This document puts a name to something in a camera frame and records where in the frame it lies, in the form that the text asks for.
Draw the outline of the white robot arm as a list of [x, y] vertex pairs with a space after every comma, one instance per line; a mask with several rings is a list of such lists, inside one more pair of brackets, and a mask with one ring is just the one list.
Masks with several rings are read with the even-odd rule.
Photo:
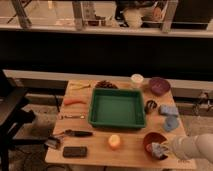
[[168, 141], [166, 146], [178, 159], [206, 159], [213, 163], [213, 134], [176, 136]]

